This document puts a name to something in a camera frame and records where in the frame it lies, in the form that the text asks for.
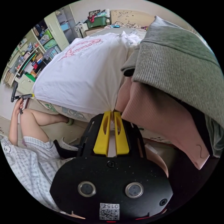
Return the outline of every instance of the knee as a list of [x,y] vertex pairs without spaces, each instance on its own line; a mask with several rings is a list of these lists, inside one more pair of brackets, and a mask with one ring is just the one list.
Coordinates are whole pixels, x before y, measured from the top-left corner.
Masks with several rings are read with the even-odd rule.
[[26,108],[26,109],[24,109],[24,110],[22,110],[22,111],[23,111],[23,113],[20,114],[20,118],[24,117],[24,116],[27,115],[27,114],[32,113],[32,112],[31,112],[31,109],[28,109],[28,108]]

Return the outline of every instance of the screw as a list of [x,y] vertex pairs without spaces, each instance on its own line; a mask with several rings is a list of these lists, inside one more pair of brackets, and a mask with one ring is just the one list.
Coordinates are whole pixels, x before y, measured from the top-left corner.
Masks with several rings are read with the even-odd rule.
[[115,162],[113,162],[113,161],[108,161],[108,162],[107,162],[107,166],[108,166],[109,168],[113,168],[113,167],[115,167]]
[[167,203],[167,199],[163,199],[163,200],[159,203],[159,205],[160,205],[160,206],[164,206],[166,203]]

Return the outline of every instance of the hand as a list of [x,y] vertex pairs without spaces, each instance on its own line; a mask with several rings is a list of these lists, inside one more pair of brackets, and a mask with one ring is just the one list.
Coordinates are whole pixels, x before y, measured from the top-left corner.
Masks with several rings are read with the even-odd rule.
[[20,109],[23,108],[23,99],[20,98],[16,101],[14,109],[13,109],[13,115],[18,116],[20,113]]

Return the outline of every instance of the leg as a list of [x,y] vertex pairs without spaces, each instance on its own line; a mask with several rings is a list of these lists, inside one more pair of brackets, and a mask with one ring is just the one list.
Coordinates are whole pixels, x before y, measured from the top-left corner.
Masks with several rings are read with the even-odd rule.
[[23,114],[20,115],[20,125],[23,136],[33,137],[45,143],[49,141],[49,137],[40,126],[60,122],[68,123],[69,118],[61,114],[47,114],[32,109],[24,109]]

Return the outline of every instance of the red graphic print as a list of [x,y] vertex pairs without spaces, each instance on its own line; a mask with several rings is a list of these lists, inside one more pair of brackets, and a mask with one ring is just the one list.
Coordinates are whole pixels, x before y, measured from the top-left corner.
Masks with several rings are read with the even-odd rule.
[[91,45],[98,44],[102,41],[102,39],[94,39],[94,40],[88,40],[88,41],[83,41],[81,43],[78,43],[71,47],[62,58],[60,58],[58,61],[62,60],[63,58],[71,57],[73,55],[76,55],[77,52],[80,52],[83,49],[86,49],[87,47]]

